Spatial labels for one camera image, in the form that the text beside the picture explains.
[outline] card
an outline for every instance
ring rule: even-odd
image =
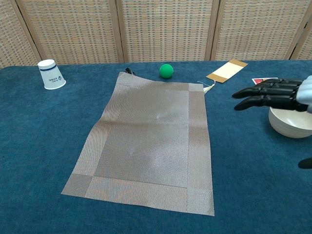
[[[232,59],[206,77],[224,83],[247,65],[247,63]]]
[[[258,84],[258,83],[261,83],[261,82],[263,82],[263,81],[265,81],[265,80],[267,80],[267,79],[278,79],[278,78],[277,78],[277,77],[253,78],[252,80],[253,80],[253,82],[254,82],[255,84]]]

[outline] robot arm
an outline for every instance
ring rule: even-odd
[[[268,79],[253,87],[240,90],[232,97],[248,97],[235,106],[238,111],[252,106],[271,106],[277,109],[312,113],[312,76],[304,81]]]

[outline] wicker wall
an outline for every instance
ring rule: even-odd
[[[311,0],[221,0],[212,60],[288,59]]]
[[[14,6],[9,0],[0,0],[0,68],[37,63],[38,54],[35,55]]]
[[[18,0],[18,4],[44,59],[60,64],[123,61],[118,21],[113,24],[115,1]]]
[[[300,36],[291,59],[312,59],[312,15]]]
[[[117,1],[125,60],[204,60],[212,0]]]
[[[0,68],[312,59],[312,0],[0,0],[0,19]]]
[[[312,59],[312,31],[304,42],[297,59]]]

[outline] paper cup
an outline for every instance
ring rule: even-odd
[[[46,59],[38,63],[45,89],[58,89],[66,84],[66,80],[59,71],[53,59]]]

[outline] blue carpet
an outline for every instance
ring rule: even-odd
[[[212,84],[225,62],[172,62],[167,81]],[[61,195],[119,71],[161,80],[162,63],[59,66],[67,83],[48,91],[37,67],[0,70],[0,233],[311,233],[312,137],[275,132],[268,108],[234,111],[251,78],[305,79],[312,61],[250,61],[206,96],[215,217]]]

